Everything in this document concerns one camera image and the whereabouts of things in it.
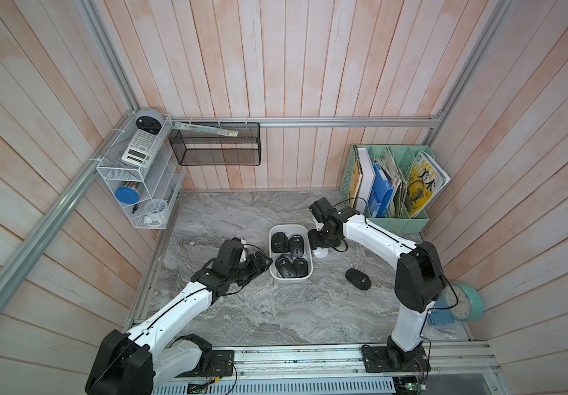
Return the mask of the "white mouse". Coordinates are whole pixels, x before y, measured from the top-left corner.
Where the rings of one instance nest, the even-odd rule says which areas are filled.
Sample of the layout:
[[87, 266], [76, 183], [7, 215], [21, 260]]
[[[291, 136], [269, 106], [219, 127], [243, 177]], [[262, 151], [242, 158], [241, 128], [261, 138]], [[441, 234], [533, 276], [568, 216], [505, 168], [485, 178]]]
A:
[[328, 250], [323, 248], [318, 248], [313, 251], [315, 258], [322, 259], [328, 256]]

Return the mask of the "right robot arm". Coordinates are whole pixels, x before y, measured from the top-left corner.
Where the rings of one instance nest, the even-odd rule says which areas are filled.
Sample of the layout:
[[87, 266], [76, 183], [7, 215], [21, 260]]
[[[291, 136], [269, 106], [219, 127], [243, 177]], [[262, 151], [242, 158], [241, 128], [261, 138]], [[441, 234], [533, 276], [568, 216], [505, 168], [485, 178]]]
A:
[[400, 302], [388, 349], [407, 354], [422, 345], [427, 313], [447, 284], [435, 246], [416, 243], [381, 228], [351, 207], [338, 209], [322, 198], [310, 206], [317, 230], [308, 232], [310, 248], [333, 249], [358, 243], [386, 261], [395, 271], [394, 292]]

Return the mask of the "white storage box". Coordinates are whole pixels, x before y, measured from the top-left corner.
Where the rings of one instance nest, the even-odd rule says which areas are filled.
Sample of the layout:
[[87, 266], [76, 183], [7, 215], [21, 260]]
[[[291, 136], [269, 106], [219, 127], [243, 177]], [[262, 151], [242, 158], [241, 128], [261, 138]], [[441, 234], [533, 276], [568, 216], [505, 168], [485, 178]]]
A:
[[269, 272], [275, 283], [298, 284], [314, 271], [308, 230], [302, 225], [276, 225], [269, 232]]

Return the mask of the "white book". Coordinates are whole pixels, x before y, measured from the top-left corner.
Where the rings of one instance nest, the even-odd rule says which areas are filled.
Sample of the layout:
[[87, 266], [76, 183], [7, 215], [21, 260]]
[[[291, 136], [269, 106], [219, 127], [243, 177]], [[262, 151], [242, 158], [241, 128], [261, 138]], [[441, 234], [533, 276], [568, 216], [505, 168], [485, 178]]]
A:
[[362, 146], [356, 148], [358, 157], [358, 190], [356, 193], [356, 209], [365, 214], [374, 185], [374, 166], [369, 151]]

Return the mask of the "beige book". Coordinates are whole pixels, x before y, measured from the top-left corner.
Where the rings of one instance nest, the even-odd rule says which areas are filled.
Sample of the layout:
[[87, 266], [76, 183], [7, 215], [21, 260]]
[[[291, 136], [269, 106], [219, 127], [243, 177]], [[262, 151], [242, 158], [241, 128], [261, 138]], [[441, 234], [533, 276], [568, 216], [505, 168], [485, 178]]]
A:
[[349, 187], [349, 197], [348, 197], [348, 202], [350, 204], [350, 207], [354, 209], [357, 208], [357, 199], [359, 195], [359, 190], [361, 188], [361, 179], [362, 179], [361, 163], [358, 158], [355, 158], [353, 162], [351, 184]]

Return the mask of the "blue binder folder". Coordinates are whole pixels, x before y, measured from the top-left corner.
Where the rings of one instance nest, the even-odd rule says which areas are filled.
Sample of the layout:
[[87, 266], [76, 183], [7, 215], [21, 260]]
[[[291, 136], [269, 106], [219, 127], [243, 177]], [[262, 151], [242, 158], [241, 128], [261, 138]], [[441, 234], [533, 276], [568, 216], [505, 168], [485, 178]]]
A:
[[394, 195], [394, 186], [392, 179], [386, 174], [381, 164], [375, 162], [373, 166], [375, 177], [369, 200], [369, 210], [372, 217], [382, 217]]

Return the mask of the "green plastic file organizer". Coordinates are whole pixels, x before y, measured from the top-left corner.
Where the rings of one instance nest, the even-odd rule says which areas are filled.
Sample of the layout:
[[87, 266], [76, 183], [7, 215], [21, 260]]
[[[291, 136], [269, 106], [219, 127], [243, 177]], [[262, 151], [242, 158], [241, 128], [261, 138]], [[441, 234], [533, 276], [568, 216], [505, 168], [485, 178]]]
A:
[[339, 185], [341, 199], [391, 232], [424, 230], [429, 222], [426, 210], [410, 211], [433, 189], [427, 178], [414, 180], [412, 168], [422, 152], [435, 157], [428, 146], [351, 146]]

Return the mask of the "yellow cover magazine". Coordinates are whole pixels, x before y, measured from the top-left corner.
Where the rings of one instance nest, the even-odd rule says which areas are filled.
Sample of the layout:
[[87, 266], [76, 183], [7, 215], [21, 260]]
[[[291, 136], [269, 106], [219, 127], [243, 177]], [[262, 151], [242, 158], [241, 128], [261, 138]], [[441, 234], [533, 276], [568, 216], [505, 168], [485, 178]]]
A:
[[449, 174], [426, 151], [419, 151], [407, 180], [407, 214], [416, 217], [451, 181]]

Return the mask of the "white cup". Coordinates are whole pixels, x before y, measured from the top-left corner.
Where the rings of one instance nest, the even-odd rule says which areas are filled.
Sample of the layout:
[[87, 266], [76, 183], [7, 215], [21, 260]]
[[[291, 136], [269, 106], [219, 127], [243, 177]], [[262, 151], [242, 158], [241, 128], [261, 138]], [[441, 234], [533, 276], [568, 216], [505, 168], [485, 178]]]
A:
[[153, 198], [148, 200], [144, 206], [144, 224], [149, 226], [163, 225], [167, 208], [168, 202], [163, 198]]

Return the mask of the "ruler on basket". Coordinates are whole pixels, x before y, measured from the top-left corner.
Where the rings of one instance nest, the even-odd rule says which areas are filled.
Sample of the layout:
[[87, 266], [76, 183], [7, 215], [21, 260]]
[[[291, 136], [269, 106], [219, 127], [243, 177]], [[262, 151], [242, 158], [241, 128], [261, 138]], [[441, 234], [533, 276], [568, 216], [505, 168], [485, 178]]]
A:
[[228, 138], [235, 138], [238, 136], [238, 131], [225, 129], [225, 128], [216, 128], [210, 127], [205, 125], [197, 125], [194, 123], [182, 123], [182, 122], [175, 122], [172, 126], [173, 129], [193, 132], [193, 133], [207, 133], [216, 136], [223, 136]]

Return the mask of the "blue wallet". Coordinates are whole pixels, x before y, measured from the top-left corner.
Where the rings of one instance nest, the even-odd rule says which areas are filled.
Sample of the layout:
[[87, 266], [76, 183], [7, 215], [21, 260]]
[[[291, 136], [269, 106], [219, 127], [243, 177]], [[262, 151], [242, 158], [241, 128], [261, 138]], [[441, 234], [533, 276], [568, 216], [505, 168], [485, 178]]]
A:
[[449, 309], [432, 308], [429, 310], [427, 322], [430, 326], [444, 326], [454, 324], [455, 320]]

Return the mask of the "blue lid jar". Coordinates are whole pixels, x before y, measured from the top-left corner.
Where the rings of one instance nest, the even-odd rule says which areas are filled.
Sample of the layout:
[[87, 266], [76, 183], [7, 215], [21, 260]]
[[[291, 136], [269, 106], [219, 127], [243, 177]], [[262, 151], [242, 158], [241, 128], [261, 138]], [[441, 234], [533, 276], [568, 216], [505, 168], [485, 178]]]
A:
[[139, 183], [128, 182], [119, 186], [115, 192], [114, 196], [117, 201], [124, 205], [134, 205], [139, 201]]

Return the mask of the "green round alarm clock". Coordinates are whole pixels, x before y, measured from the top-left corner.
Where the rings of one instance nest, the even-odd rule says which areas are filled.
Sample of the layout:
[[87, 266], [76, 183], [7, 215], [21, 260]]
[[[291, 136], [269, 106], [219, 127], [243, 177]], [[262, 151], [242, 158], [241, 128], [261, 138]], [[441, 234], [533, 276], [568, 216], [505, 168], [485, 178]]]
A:
[[478, 321], [483, 317], [484, 305], [478, 292], [463, 283], [453, 283], [443, 292], [451, 316], [460, 322]]

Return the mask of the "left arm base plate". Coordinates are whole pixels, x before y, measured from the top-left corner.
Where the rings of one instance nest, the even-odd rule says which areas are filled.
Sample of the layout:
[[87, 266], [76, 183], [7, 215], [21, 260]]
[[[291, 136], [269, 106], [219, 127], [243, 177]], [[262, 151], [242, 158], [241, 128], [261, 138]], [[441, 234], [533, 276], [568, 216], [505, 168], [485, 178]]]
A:
[[188, 372], [177, 375], [176, 378], [206, 378], [233, 376], [235, 352], [231, 349], [205, 352], [197, 366]]

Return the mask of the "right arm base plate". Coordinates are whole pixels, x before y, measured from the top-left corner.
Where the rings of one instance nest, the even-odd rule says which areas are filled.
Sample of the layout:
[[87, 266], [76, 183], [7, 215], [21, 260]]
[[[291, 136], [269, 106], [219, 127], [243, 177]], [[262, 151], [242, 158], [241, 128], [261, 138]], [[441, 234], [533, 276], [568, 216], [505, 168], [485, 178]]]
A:
[[426, 374], [430, 371], [428, 355], [422, 343], [410, 352], [405, 352], [399, 347], [363, 345], [361, 355], [367, 373], [413, 372]]

